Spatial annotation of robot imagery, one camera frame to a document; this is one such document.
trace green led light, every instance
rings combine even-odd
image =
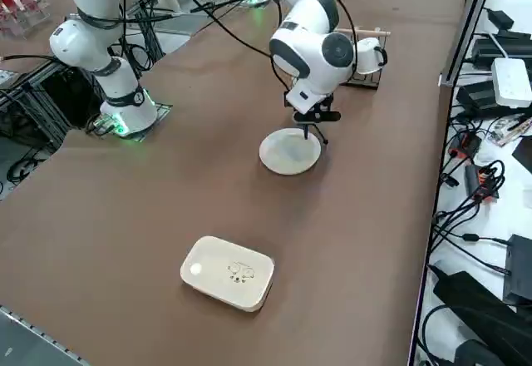
[[[128,133],[128,131],[130,131],[129,128],[124,123],[124,120],[122,119],[120,114],[114,115],[113,120],[118,125],[118,127],[115,129],[116,134],[124,136]]]

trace black device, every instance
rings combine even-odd
[[[506,366],[483,343],[469,339],[455,352],[455,366]]]
[[[495,179],[488,177],[481,173],[481,166],[467,165],[465,166],[465,189],[467,195],[478,195],[479,198],[484,198],[484,201],[490,202],[495,198],[499,198],[499,191],[493,191]]]
[[[528,172],[532,173],[532,137],[523,137],[512,155]]]
[[[508,17],[508,14],[502,10],[490,10],[486,9],[488,13],[488,19],[499,29],[510,30],[514,26],[514,20]]]
[[[495,35],[495,39],[524,39],[524,40],[530,40],[530,33],[524,33],[524,32],[512,32],[512,31],[505,31],[503,29],[499,30],[499,32]]]
[[[506,251],[506,269],[503,298],[512,304],[529,304],[532,301],[532,240],[512,235]]]
[[[532,106],[510,108],[497,104],[493,81],[472,83],[460,87],[456,93],[456,100],[464,107],[464,111],[457,115],[457,119],[490,119],[526,112],[532,114]]]
[[[495,88],[493,81],[472,83],[458,89],[456,100],[464,107],[477,110],[496,108]]]
[[[460,159],[475,158],[482,140],[473,132],[463,131],[457,134],[449,145],[449,154],[456,152]]]
[[[500,38],[497,40],[508,53],[509,58],[521,58],[530,69],[532,66],[532,40]],[[477,69],[490,70],[493,60],[503,57],[499,48],[490,38],[475,40],[471,53],[471,62]]]
[[[467,272],[438,276],[434,294],[506,366],[532,365],[532,326]]]

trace metal frame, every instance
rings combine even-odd
[[[49,343],[52,347],[54,347],[60,352],[63,352],[65,355],[70,357],[70,359],[74,360],[75,362],[78,362],[80,365],[90,366],[90,364],[86,360],[84,360],[82,357],[77,356],[70,349],[63,347],[55,339],[50,337],[48,334],[43,333],[33,324],[29,324],[24,318],[21,318],[18,314],[13,313],[11,310],[9,310],[8,308],[6,308],[5,306],[1,304],[0,304],[0,314],[5,315],[7,318],[12,320],[14,323],[21,325],[24,329],[31,331],[37,337],[40,337],[41,339]]]
[[[442,86],[453,87],[456,84],[456,79],[460,73],[471,38],[473,38],[484,3],[485,0],[465,0],[464,13],[456,30],[451,52],[441,73]]]

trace white power strip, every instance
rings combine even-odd
[[[523,60],[496,58],[491,71],[497,104],[510,108],[526,108],[532,104],[532,88]]]

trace wire bundle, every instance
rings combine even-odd
[[[496,238],[480,237],[478,235],[473,234],[456,235],[452,232],[458,226],[463,225],[467,221],[475,218],[480,212],[480,204],[487,198],[491,197],[494,193],[496,193],[496,191],[499,190],[505,183],[505,164],[500,160],[496,160],[486,166],[482,166],[479,170],[479,173],[484,176],[484,180],[479,184],[476,190],[474,190],[470,195],[468,195],[465,200],[463,200],[454,210],[442,211],[434,215],[432,223],[432,232],[434,233],[434,235],[432,236],[431,240],[430,253],[432,254],[443,241],[446,241],[460,252],[468,255],[481,265],[484,265],[486,268],[494,270],[495,272],[501,273],[503,275],[509,275],[510,272],[505,268],[501,268],[499,266],[492,265],[485,262],[484,260],[481,260],[477,256],[473,255],[471,252],[465,250],[457,243],[449,239],[450,235],[469,242],[489,240],[502,245],[508,244],[507,241]]]

